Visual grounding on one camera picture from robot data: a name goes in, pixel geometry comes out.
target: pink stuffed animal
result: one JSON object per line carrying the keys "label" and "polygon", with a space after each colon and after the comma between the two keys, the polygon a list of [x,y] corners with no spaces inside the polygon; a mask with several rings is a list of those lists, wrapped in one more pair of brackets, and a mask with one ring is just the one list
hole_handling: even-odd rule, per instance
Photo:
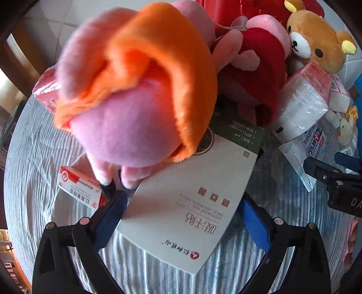
{"label": "pink stuffed animal", "polygon": [[213,112],[217,72],[243,55],[243,35],[231,30],[211,56],[216,37],[206,11],[193,1],[173,5],[179,12],[167,3],[104,12],[62,52],[54,121],[83,145],[105,190],[114,189],[120,167],[132,189],[159,163],[191,156]]}
{"label": "pink stuffed animal", "polygon": [[[218,76],[219,93],[239,104],[244,119],[264,126],[275,118],[291,45],[287,31],[270,15],[255,16],[246,27],[238,56]],[[240,66],[246,56],[253,60],[247,69]]]}

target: bear face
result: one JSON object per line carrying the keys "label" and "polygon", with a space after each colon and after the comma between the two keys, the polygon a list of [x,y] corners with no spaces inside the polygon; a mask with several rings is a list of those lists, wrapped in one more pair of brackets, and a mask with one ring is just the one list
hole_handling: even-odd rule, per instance
{"label": "bear face", "polygon": [[346,54],[356,54],[357,45],[344,30],[335,30],[321,17],[307,11],[298,0],[286,2],[293,13],[287,23],[292,51],[306,64],[315,61],[327,73],[339,72]]}

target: white cardboard box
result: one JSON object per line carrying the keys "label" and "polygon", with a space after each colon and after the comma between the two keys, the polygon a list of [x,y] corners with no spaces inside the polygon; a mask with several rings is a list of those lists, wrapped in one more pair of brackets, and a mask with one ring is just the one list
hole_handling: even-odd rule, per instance
{"label": "white cardboard box", "polygon": [[61,166],[58,175],[58,186],[70,196],[92,209],[107,204],[99,183],[72,167]]}
{"label": "white cardboard box", "polygon": [[117,230],[151,255],[197,274],[239,205],[263,133],[216,111],[197,153],[142,182]]}

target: bear ear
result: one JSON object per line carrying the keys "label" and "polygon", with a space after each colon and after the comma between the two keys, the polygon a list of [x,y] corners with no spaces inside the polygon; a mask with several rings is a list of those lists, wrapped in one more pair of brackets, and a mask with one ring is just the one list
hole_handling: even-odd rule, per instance
{"label": "bear ear", "polygon": [[357,53],[357,44],[349,33],[345,30],[338,30],[337,37],[345,54],[355,55]]}
{"label": "bear ear", "polygon": [[305,10],[306,7],[302,0],[285,0],[284,6],[288,9],[291,13],[296,11]]}

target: floor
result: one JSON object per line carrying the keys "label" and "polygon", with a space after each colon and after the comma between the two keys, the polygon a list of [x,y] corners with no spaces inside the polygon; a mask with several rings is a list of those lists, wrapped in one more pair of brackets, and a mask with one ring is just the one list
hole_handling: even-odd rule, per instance
{"label": "floor", "polygon": [[[337,29],[346,29],[343,21],[323,0],[325,19]],[[55,64],[67,39],[86,19],[106,9],[123,6],[140,9],[150,0],[40,0],[25,16],[25,26],[49,66]],[[349,89],[362,72],[362,51],[348,56],[339,76]]]}

